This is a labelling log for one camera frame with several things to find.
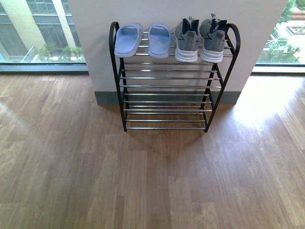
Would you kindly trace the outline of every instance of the baseboard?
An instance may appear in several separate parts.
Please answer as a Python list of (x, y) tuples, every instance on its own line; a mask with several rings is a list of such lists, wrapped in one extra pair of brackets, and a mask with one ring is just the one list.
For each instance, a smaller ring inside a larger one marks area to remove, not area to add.
[[(94, 92), (98, 105), (116, 105), (119, 104), (118, 96), (116, 92)], [(213, 100), (216, 101), (219, 92), (212, 92)], [(224, 92), (220, 100), (221, 104), (236, 104), (241, 92)], [(163, 101), (201, 101), (200, 96), (163, 96)], [(160, 100), (160, 97), (154, 98), (153, 96), (141, 96), (142, 101)]]

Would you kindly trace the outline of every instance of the floor plank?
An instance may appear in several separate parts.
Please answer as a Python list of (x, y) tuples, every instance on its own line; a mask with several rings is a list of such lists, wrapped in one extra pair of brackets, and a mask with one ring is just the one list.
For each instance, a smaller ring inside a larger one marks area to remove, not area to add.
[(0, 82), (0, 228), (305, 228), (304, 77), (250, 77), (208, 133), (124, 132), (89, 76)]

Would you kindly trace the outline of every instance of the rack shelf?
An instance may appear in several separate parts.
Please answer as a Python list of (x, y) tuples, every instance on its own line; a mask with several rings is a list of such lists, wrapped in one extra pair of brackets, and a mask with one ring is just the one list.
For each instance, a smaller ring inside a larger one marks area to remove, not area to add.
[[(137, 53), (128, 58), (131, 61), (116, 58), (114, 47), (118, 29), (119, 23), (114, 21), (110, 27), (109, 50), (124, 131), (207, 132), (240, 50), (238, 28), (234, 24), (227, 24), (226, 27), (225, 51), (230, 54), (225, 53), (223, 57), (231, 58), (231, 62), (224, 79), (217, 63), (202, 62), (200, 58), (195, 63), (181, 63), (175, 60), (174, 53), (170, 53), (168, 58), (146, 61), (146, 56), (149, 56), (148, 32), (143, 33)], [(236, 45), (228, 36), (229, 30), (234, 33)], [(215, 102), (213, 90), (219, 92)]]

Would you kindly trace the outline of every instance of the window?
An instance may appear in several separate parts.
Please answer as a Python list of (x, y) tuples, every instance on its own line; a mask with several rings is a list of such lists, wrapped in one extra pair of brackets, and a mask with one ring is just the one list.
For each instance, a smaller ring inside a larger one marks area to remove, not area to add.
[(38, 25), (38, 28), (46, 43), (56, 46), (54, 54), (60, 55), (62, 50), (68, 46), (61, 25)]
[(3, 57), (6, 56), (8, 60), (18, 62), (21, 61), (23, 57), (27, 54), (27, 49), (25, 48), (20, 36), (15, 30), (13, 24), (11, 23), (9, 17), (7, 16), (1, 4), (0, 4), (0, 43), (5, 49), (5, 50), (0, 49), (2, 61), (5, 60)]
[(56, 14), (52, 0), (27, 0), (32, 14)]
[(85, 62), (67, 0), (0, 0), (0, 62)]
[(63, 9), (65, 10), (66, 15), (71, 15), (71, 10), (68, 4), (68, 0), (61, 0)]
[(257, 64), (304, 65), (304, 41), (305, 0), (289, 0)]

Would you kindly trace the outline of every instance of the sneaker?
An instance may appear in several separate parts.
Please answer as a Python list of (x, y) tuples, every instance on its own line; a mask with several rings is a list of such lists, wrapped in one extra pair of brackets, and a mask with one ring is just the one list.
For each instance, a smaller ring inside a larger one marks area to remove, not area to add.
[(213, 13), (211, 20), (202, 22), (199, 28), (199, 37), (203, 40), (201, 60), (211, 63), (220, 63), (223, 60), (226, 25), (226, 20), (216, 19)]
[(175, 58), (180, 62), (196, 62), (198, 59), (199, 20), (183, 19), (173, 35), (176, 42)]

